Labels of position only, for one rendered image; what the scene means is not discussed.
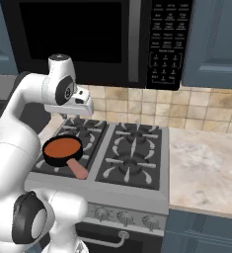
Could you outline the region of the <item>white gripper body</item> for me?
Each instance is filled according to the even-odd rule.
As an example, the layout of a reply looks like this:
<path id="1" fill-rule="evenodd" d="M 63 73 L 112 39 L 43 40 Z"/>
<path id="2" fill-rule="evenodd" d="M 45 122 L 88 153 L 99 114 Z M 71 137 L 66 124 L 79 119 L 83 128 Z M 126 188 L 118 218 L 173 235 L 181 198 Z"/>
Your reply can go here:
<path id="1" fill-rule="evenodd" d="M 59 113 L 63 115 L 76 115 L 91 117 L 94 114 L 94 104 L 91 98 L 86 104 L 70 104 L 63 106 L 45 105 L 44 109 L 50 113 Z"/>

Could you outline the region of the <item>grey stove with black hob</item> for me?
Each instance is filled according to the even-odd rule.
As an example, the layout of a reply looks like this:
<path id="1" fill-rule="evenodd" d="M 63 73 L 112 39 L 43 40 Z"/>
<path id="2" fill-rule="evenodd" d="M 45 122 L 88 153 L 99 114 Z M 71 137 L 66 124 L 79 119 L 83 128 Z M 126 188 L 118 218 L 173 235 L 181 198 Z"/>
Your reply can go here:
<path id="1" fill-rule="evenodd" d="M 123 228 L 162 236 L 169 213 L 169 131 L 165 127 L 69 119 L 57 130 L 83 143 L 80 163 L 89 171 L 78 180 L 67 167 L 53 167 L 42 157 L 28 177 L 26 187 L 51 188 L 84 197 L 88 201 L 86 223 Z M 95 218 L 106 209 L 107 220 Z M 133 224 L 124 226 L 117 214 L 127 211 Z M 142 222 L 147 215 L 159 220 L 150 231 Z"/>

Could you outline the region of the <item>grey stove knob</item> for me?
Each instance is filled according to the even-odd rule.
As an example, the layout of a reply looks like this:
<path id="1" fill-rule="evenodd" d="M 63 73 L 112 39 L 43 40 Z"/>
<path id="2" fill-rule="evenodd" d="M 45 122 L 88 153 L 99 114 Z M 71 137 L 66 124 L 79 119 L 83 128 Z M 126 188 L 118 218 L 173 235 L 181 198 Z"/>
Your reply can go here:
<path id="1" fill-rule="evenodd" d="M 127 211 L 121 211 L 117 214 L 117 219 L 124 225 L 133 224 L 133 217 Z"/>
<path id="2" fill-rule="evenodd" d="M 150 230 L 159 228 L 159 220 L 153 215 L 147 215 L 142 219 L 143 224 Z"/>
<path id="3" fill-rule="evenodd" d="M 95 210 L 95 218 L 99 221 L 107 220 L 109 217 L 109 212 L 106 209 L 98 208 Z"/>

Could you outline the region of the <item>dark grey countertop appliance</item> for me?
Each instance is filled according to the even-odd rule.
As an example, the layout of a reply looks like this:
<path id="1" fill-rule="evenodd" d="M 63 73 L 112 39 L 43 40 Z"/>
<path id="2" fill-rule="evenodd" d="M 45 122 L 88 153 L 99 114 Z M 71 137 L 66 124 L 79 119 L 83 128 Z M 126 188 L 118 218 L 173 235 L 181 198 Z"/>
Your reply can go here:
<path id="1" fill-rule="evenodd" d="M 0 100 L 0 114 L 4 111 L 6 106 L 5 100 Z M 30 126 L 36 133 L 40 133 L 51 119 L 43 105 L 30 103 L 25 105 L 21 114 L 20 120 Z"/>

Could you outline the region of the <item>black microwave oven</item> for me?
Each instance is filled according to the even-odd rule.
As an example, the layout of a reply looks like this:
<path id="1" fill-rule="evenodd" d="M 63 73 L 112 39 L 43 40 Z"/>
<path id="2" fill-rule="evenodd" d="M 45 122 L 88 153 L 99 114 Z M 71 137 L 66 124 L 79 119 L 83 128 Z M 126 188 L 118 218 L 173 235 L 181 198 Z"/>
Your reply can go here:
<path id="1" fill-rule="evenodd" d="M 180 88 L 193 0 L 141 0 L 138 81 L 128 80 L 129 0 L 0 0 L 17 69 L 71 57 L 79 84 Z"/>

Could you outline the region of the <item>black oven door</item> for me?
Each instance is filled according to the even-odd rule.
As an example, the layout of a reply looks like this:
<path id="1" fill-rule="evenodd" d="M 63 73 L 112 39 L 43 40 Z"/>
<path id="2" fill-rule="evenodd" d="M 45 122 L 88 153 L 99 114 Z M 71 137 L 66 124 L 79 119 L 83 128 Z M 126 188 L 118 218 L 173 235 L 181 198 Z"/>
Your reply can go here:
<path id="1" fill-rule="evenodd" d="M 162 236 L 130 231 L 123 228 L 111 228 L 86 222 L 81 222 L 76 225 L 76 231 L 80 237 L 109 242 L 119 242 L 117 234 L 121 230 L 129 233 L 129 238 L 121 247 L 112 248 L 85 242 L 89 249 L 89 253 L 161 253 Z"/>

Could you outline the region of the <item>blue base cupboard drawer front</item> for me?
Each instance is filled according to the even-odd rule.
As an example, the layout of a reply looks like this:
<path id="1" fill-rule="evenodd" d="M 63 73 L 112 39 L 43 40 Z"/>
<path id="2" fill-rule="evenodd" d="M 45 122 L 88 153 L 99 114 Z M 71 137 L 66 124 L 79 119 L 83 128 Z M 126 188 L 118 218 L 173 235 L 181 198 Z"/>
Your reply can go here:
<path id="1" fill-rule="evenodd" d="M 170 210 L 161 253 L 232 253 L 232 218 Z"/>

